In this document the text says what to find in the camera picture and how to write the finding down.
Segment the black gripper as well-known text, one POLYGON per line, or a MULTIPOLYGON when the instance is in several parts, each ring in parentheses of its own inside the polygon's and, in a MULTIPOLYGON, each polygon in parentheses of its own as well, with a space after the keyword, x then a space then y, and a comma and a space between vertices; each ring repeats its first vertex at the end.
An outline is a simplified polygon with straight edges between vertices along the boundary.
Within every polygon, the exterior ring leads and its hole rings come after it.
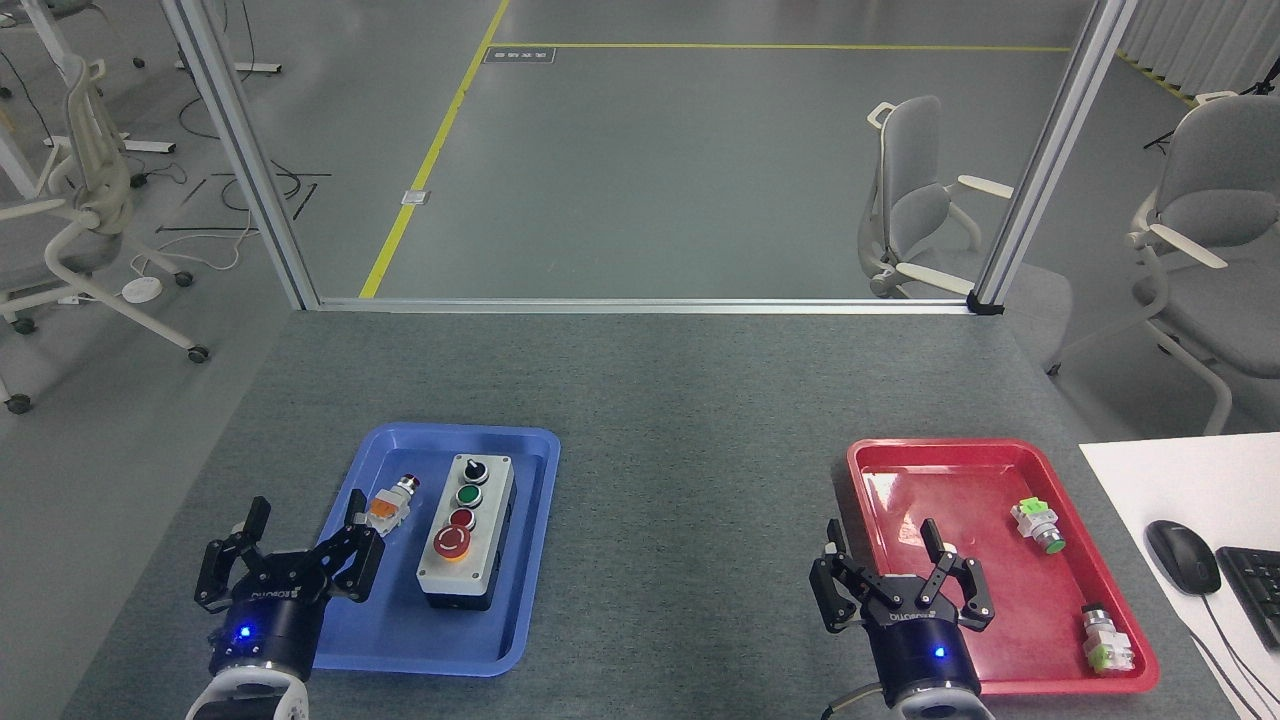
POLYGON ((867 634, 887 703, 934 688, 980 693, 980 680, 960 626, 983 632, 995 619, 983 566, 978 559, 948 550, 933 518, 923 521, 920 533, 934 564, 927 579, 873 577, 864 566, 856 566, 835 518, 827 523, 823 553, 809 573, 828 633, 863 623, 859 607, 867 603, 867 634), (940 593, 948 577, 963 591, 959 611, 940 593))
POLYGON ((349 492, 342 527, 305 555, 306 571, 271 574, 259 552, 271 511, 264 496, 253 497, 238 530, 206 546, 195 601, 210 614, 227 609, 221 628, 210 637, 212 675, 229 667, 266 667, 310 679, 326 593, 365 602, 380 566, 385 542, 369 523, 367 503, 361 489, 349 492), (229 591, 237 560, 250 574, 229 591))

